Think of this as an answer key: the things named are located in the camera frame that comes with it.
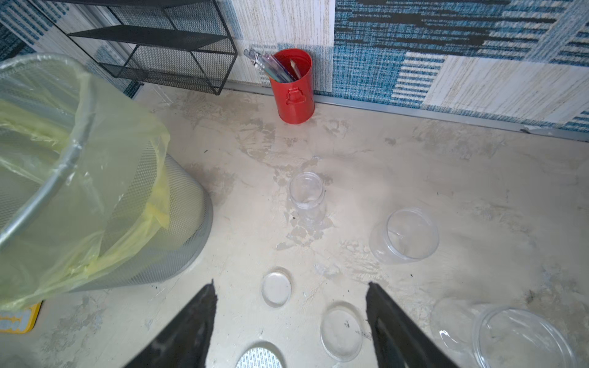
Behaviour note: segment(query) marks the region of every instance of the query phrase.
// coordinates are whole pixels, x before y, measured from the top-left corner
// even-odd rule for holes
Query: red pen holder
[[[270,78],[278,115],[289,124],[300,124],[309,120],[315,111],[311,56],[301,49],[289,48],[275,53],[274,57],[296,76],[290,65],[290,61],[294,61],[301,74],[301,78],[292,83],[279,83]]]

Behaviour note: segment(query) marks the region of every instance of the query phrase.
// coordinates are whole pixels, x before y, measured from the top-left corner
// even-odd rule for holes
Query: yellow plastic bag
[[[169,139],[153,114],[71,58],[0,64],[0,236],[49,196],[0,237],[0,310],[95,280],[168,227]]]

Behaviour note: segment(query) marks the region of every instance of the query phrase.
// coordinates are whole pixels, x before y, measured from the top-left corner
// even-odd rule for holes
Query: handle on red cup
[[[300,104],[301,102],[305,101],[307,101],[307,98],[305,95],[303,95],[303,91],[301,91],[298,87],[289,89],[288,93],[286,94],[287,105]]]

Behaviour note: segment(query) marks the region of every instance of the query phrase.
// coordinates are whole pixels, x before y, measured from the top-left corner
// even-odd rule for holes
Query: floor stain
[[[540,288],[526,291],[513,304],[546,318],[563,333],[579,366],[589,366],[589,298],[558,266],[545,267],[542,276]]]
[[[274,182],[280,187],[285,187],[297,170],[293,165],[276,165],[274,168]]]
[[[63,365],[63,368],[76,368],[78,363],[75,360],[70,360],[66,364]]]
[[[71,347],[78,340],[78,332],[96,332],[102,325],[102,314],[106,308],[92,310],[88,296],[82,298],[82,303],[74,308],[68,317],[60,318],[53,331],[44,334],[45,341],[42,351],[59,353]]]
[[[329,135],[336,138],[345,138],[350,129],[349,123],[345,120],[328,119],[326,121],[324,120],[323,124],[323,129],[325,129]]]
[[[524,216],[511,207],[497,204],[475,205],[470,212],[487,221],[494,221],[502,226],[508,227],[511,231],[530,234],[533,230],[531,224],[524,220]]]
[[[145,320],[145,322],[143,323],[143,326],[145,326],[146,329],[149,331],[152,323],[153,323],[153,319],[148,319],[148,320]]]
[[[315,240],[323,238],[324,230],[333,227],[333,222],[329,217],[325,217],[318,225],[313,227],[307,226],[300,218],[290,200],[286,200],[286,212],[284,216],[287,223],[292,226],[292,230],[286,235],[289,241],[285,242],[282,248],[290,248],[294,245],[308,247]]]
[[[380,264],[367,246],[358,241],[340,243],[345,256],[345,272],[352,280],[366,284],[369,281],[378,283],[383,289],[389,288],[389,281],[383,276]]]
[[[321,178],[324,186],[328,187],[333,184],[333,178],[331,176],[324,174],[324,173],[315,173],[315,174],[317,174],[317,176],[319,176]]]
[[[311,157],[311,159],[303,162],[300,166],[301,172],[302,171],[314,171],[315,168],[317,167],[317,164],[319,163],[319,160],[321,160],[320,157],[313,156],[313,157]]]
[[[323,263],[318,262],[315,263],[314,268],[315,273],[329,280],[335,279],[337,276],[342,274],[342,271],[337,266],[337,264],[331,264],[329,266],[326,266]]]
[[[178,111],[184,118],[193,121],[194,126],[198,125],[198,122],[203,118],[213,118],[219,124],[230,125],[243,119],[243,116],[251,117],[259,111],[255,97],[235,92],[214,96],[190,91],[183,99],[173,103],[170,108]]]
[[[236,140],[241,152],[264,163],[276,140],[276,126],[274,123],[264,123],[261,119],[250,119],[236,132]]]
[[[292,248],[294,246],[295,245],[293,243],[287,244],[286,242],[283,241],[282,243],[278,243],[278,245],[276,246],[276,250],[285,250],[288,248]]]
[[[299,141],[298,138],[284,138],[284,140],[286,141],[286,146],[289,148]]]
[[[218,166],[204,168],[202,164],[194,163],[184,169],[207,190],[214,205],[225,203],[235,186],[236,175]]]
[[[413,131],[413,140],[435,154],[470,160],[473,155],[492,158],[505,146],[505,133],[470,125],[448,125],[427,120]]]

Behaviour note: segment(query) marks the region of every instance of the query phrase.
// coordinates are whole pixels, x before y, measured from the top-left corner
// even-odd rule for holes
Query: clear plastic container
[[[290,299],[292,284],[289,272],[283,268],[276,268],[264,276],[262,281],[262,297],[272,308],[280,308]]]
[[[464,367],[577,367],[564,336],[527,310],[445,298],[430,327],[436,344]]]
[[[289,197],[306,226],[317,226],[325,218],[325,188],[317,174],[305,172],[293,177]]]
[[[438,248],[438,227],[419,208],[393,212],[370,235],[372,254],[382,263],[407,263],[431,256]]]

